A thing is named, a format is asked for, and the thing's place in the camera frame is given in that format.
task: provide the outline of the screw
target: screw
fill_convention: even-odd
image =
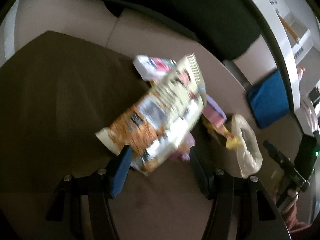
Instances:
[[[256,176],[250,176],[250,180],[253,182],[257,182],[258,178]]]
[[[224,174],[224,170],[222,170],[222,169],[216,169],[216,174],[217,174],[217,175],[223,175],[223,174]]]
[[[104,168],[101,168],[101,169],[98,169],[98,174],[100,174],[100,175],[104,175],[104,174],[106,174],[106,169],[104,169]]]
[[[72,179],[71,175],[66,175],[66,176],[63,177],[64,181],[69,181],[71,179]]]

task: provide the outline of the purple and pink eraser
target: purple and pink eraser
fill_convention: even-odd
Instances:
[[[227,120],[223,110],[218,106],[216,101],[207,95],[207,106],[203,109],[202,114],[210,123],[219,128]]]

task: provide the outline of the beige panel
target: beige panel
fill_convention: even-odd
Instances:
[[[116,20],[98,0],[20,0],[15,49],[48,30],[105,47]]]
[[[224,65],[199,43],[192,41],[145,15],[125,10],[120,16],[107,48],[135,57],[179,60],[188,53],[196,55],[208,95],[226,114],[241,114],[256,130],[245,98],[245,90]]]
[[[276,69],[276,62],[261,35],[251,44],[246,53],[233,62],[252,85],[255,85]]]

